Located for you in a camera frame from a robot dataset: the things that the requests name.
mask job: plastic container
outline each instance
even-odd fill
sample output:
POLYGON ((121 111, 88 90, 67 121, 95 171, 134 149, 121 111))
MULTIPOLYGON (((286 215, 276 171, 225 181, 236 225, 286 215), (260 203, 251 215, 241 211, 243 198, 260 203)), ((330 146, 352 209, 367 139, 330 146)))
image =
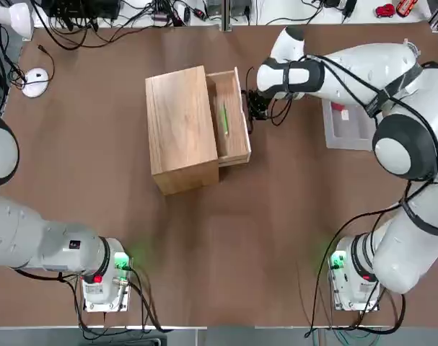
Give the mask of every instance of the plastic container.
MULTIPOLYGON (((374 119, 360 106, 343 106, 341 112, 328 100, 323 100, 326 146, 331 149, 372 150, 375 134, 374 119)), ((382 113, 377 116, 379 122, 382 113)))

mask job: brown table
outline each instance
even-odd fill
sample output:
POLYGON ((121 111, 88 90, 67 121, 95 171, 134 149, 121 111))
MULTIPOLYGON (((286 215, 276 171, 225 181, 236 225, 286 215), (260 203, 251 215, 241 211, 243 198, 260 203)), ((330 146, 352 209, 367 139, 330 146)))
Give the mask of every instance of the brown table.
MULTIPOLYGON (((222 170, 218 185, 165 198, 149 168, 144 79, 197 65, 207 72, 237 66, 244 87, 247 69, 258 67, 280 31, 146 30, 106 48, 67 52, 36 30, 20 66, 50 68, 40 43, 55 59, 56 76, 37 99, 11 91, 5 119, 21 162, 0 193, 44 218, 120 239, 149 273, 163 325, 307 326, 302 302, 311 314, 315 271, 332 234, 357 213, 394 203, 403 181, 371 153, 327 150, 321 102, 311 97, 295 102, 279 128, 257 122, 250 163, 222 170)), ((407 37, 421 61, 438 61, 438 36, 426 23, 310 25, 305 37, 306 52, 318 54, 407 37)), ((405 325, 438 327, 438 261, 407 297, 405 325)), ((335 324, 354 318, 334 316, 335 324)), ((101 324, 102 314, 87 321, 101 324)), ((138 300, 105 323, 140 324, 138 300)), ((366 323, 393 324, 390 303, 366 323)), ((328 324, 321 308, 316 324, 328 324)), ((76 325, 68 288, 0 267, 0 326, 68 325, 76 325)))

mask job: toy car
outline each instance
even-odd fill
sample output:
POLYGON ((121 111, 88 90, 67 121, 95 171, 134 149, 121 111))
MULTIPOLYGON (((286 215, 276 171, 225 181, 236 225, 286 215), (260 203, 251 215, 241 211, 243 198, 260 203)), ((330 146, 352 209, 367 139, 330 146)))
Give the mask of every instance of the toy car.
POLYGON ((391 18, 395 14, 395 7, 392 4, 386 4, 384 6, 377 7, 375 12, 377 18, 383 18, 383 17, 391 18))

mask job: open drawer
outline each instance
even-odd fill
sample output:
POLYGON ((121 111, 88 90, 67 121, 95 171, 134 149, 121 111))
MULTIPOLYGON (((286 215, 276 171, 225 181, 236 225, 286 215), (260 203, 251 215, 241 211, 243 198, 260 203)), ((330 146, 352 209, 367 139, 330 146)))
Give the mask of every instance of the open drawer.
POLYGON ((206 83, 219 167, 249 162, 250 142, 237 69, 207 74, 206 83))

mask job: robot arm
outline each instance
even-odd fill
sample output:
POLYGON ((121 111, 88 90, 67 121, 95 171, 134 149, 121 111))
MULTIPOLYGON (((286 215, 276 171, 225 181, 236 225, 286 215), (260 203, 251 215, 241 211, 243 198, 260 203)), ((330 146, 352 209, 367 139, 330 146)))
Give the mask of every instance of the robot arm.
MULTIPOLYGON (((17 139, 0 118, 0 185, 13 177, 18 163, 17 139)), ((0 265, 74 272, 83 277, 86 306, 92 311, 127 310, 123 268, 129 261, 119 241, 99 237, 78 223, 45 221, 32 209, 1 196, 0 265)))
MULTIPOLYGON (((327 59, 305 55, 303 47, 303 38, 294 28, 279 35, 271 56, 259 68, 259 92, 269 98, 311 94, 342 105, 377 107, 387 115, 372 141, 381 166, 403 179, 432 179, 438 184, 438 68, 420 67, 417 49, 409 43, 362 45, 327 59), (333 62, 387 98, 378 102, 376 91, 333 62), (405 107, 388 101, 390 97, 400 99, 405 107)), ((427 185, 406 201, 391 221, 374 232, 373 240, 371 234, 364 234, 339 241, 330 258, 337 309, 365 309, 377 280, 396 293, 408 292, 438 258, 438 185, 427 185)), ((377 287, 372 305, 378 292, 377 287)))

